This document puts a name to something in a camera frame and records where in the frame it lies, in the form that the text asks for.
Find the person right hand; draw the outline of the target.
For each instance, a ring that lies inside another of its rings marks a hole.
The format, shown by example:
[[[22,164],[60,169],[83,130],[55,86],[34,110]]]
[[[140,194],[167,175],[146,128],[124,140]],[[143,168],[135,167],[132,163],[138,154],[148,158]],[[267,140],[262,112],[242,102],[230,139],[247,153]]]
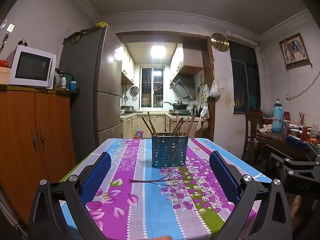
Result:
[[[291,205],[291,217],[298,217],[300,216],[302,209],[302,197],[297,195]]]

